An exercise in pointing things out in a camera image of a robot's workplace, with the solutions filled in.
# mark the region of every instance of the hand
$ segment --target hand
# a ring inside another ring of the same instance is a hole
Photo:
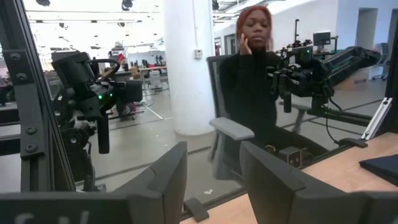
[[[248,46],[248,39],[245,38],[244,34],[241,35],[241,40],[239,41],[239,48],[241,55],[251,55],[251,50]]]

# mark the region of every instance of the chair backrest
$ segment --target chair backrest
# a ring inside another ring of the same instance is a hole
[[[209,74],[211,80],[211,89],[213,90],[213,98],[215,104],[216,117],[228,118],[229,115],[225,110],[223,92],[220,85],[220,63],[230,57],[230,55],[214,56],[207,58]]]

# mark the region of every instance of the black sweater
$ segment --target black sweater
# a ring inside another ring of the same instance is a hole
[[[275,127],[278,94],[270,93],[266,67],[276,66],[281,58],[274,52],[233,55],[220,64],[220,83],[230,118],[252,129],[256,138]]]

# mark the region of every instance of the gray floor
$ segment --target gray floor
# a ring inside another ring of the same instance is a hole
[[[369,81],[353,91],[337,91],[333,98],[344,110],[373,115],[384,96],[385,82]],[[98,154],[96,136],[93,143],[93,165],[96,169],[97,184],[106,184],[108,191],[118,188],[136,175],[140,174],[151,162],[158,159],[179,141],[188,142],[188,182],[186,198],[196,197],[207,202],[227,194],[239,185],[233,181],[219,181],[212,178],[211,164],[208,153],[214,133],[202,136],[179,136],[173,129],[173,117],[167,90],[154,94],[145,93],[146,106],[138,109],[143,113],[137,115],[135,121],[115,119],[110,121],[111,152],[107,155]],[[303,103],[303,99],[294,99]],[[291,129],[297,116],[297,110],[289,114],[278,108],[277,125]],[[339,140],[343,138],[359,138],[364,127],[328,122],[331,135]],[[20,127],[0,127],[0,136],[18,134]],[[329,150],[337,147],[327,134],[325,119],[306,115],[300,133]],[[19,191],[21,160],[19,155],[0,157],[0,192]]]

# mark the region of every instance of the column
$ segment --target column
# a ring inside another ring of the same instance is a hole
[[[167,75],[175,131],[209,133],[215,117],[206,58],[215,53],[211,0],[164,0]],[[195,58],[195,50],[203,52]]]

